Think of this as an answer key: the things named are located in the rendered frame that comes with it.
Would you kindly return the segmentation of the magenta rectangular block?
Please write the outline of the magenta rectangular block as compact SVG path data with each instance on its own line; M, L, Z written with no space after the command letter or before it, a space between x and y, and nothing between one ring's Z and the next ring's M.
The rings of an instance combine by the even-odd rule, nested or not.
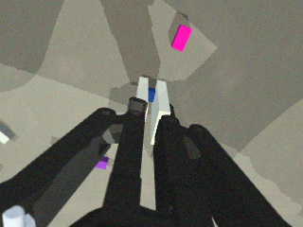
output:
M179 25L177 32L174 36L174 39L172 41L171 47L175 48L179 51L183 51L183 49L186 45L187 39L190 35L190 32L191 32L190 28Z

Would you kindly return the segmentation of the purple rod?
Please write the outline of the purple rod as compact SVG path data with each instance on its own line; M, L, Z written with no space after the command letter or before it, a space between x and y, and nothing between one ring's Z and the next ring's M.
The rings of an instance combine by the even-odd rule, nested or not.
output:
M98 164L95 167L106 169L108 159L109 159L109 157L103 156L102 159L98 162Z

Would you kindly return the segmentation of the small blue cube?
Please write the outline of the small blue cube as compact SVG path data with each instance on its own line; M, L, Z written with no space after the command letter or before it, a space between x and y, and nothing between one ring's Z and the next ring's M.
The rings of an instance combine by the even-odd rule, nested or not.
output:
M155 96L155 89L149 87L148 101L153 102L154 96Z

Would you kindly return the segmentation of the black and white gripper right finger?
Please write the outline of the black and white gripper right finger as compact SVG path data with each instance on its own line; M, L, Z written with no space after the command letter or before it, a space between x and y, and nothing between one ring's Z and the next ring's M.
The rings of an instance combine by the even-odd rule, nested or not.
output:
M205 127L180 125L161 80L151 104L151 145L155 209L172 209L174 227L215 227L213 219L218 227L293 227Z

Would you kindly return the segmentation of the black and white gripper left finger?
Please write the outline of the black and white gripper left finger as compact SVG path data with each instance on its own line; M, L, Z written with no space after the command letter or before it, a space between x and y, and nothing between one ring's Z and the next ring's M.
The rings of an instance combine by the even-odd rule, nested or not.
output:
M97 227L138 227L148 93L149 79L140 77L125 114L97 109L0 183L0 227L47 227L112 144L118 147Z

